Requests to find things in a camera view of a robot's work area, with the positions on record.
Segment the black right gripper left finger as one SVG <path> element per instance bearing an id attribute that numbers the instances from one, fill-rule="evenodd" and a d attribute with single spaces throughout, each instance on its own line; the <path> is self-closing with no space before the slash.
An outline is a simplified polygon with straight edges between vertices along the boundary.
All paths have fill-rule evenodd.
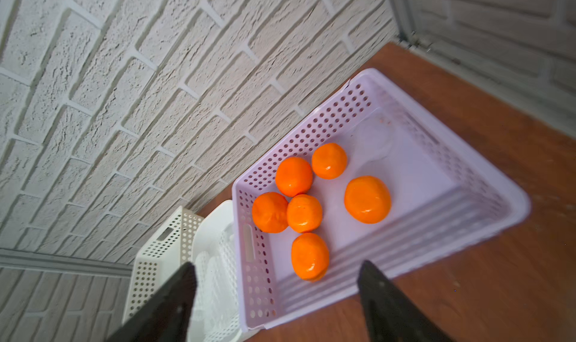
<path id="1" fill-rule="evenodd" d="M 195 266 L 186 262 L 109 341 L 186 341 L 197 291 Z"/>

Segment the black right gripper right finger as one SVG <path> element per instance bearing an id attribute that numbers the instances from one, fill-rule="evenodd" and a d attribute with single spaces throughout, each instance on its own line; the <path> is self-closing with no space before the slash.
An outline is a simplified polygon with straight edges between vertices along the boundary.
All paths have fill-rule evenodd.
<path id="1" fill-rule="evenodd" d="M 358 279 L 371 341 L 451 341 L 371 261 L 361 264 Z"/>

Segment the bare orange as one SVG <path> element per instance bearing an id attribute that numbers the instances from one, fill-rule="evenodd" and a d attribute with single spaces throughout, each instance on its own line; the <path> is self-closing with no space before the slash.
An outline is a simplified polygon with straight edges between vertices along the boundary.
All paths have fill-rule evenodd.
<path id="1" fill-rule="evenodd" d="M 275 176 L 278 190 L 288 197 L 308 192 L 313 181 L 311 165 L 301 157 L 289 157 L 281 162 Z"/>
<path id="2" fill-rule="evenodd" d="M 347 154 L 337 143 L 328 143 L 319 147 L 312 156 L 311 166 L 321 179 L 336 179 L 347 168 Z"/>
<path id="3" fill-rule="evenodd" d="M 392 208 L 389 189 L 371 175 L 351 180 L 346 186 L 343 203 L 348 213 L 363 224 L 383 221 Z"/>
<path id="4" fill-rule="evenodd" d="M 281 233 L 288 228 L 286 198 L 276 192 L 258 196 L 252 207 L 255 226 L 264 233 Z"/>
<path id="5" fill-rule="evenodd" d="M 320 201 L 307 194 L 300 194 L 291 199 L 286 210 L 289 226 L 297 233 L 308 233 L 316 230 L 323 221 L 323 207 Z"/>
<path id="6" fill-rule="evenodd" d="M 304 281 L 315 282 L 321 279 L 328 271 L 329 261 L 328 246 L 315 233 L 303 233 L 292 243 L 292 267 L 295 274 Z"/>

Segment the white foam net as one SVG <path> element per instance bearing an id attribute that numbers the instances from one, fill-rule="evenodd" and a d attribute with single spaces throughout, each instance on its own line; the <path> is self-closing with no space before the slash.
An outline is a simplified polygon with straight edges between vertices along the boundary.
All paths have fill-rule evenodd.
<path id="1" fill-rule="evenodd" d="M 194 260 L 198 290 L 193 321 L 203 341 L 232 341 L 239 333 L 236 262 L 233 241 L 221 237 Z"/>

